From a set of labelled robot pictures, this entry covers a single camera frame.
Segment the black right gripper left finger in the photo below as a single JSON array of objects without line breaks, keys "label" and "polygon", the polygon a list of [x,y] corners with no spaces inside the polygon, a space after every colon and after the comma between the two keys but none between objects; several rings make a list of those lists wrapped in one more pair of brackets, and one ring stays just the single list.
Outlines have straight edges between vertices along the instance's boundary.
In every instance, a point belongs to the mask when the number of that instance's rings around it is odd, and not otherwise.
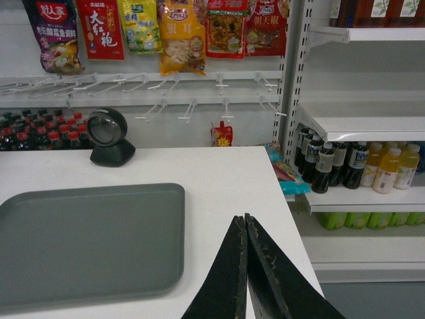
[{"label": "black right gripper left finger", "polygon": [[233,217],[220,249],[183,318],[245,318],[248,235],[244,218]]}]

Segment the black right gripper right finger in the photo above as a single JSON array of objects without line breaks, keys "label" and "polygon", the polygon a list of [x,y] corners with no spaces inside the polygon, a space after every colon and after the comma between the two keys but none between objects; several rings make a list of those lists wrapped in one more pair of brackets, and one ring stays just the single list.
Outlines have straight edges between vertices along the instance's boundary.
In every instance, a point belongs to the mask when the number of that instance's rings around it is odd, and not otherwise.
[{"label": "black right gripper right finger", "polygon": [[248,282],[257,318],[343,318],[302,275],[259,221],[245,214]]}]

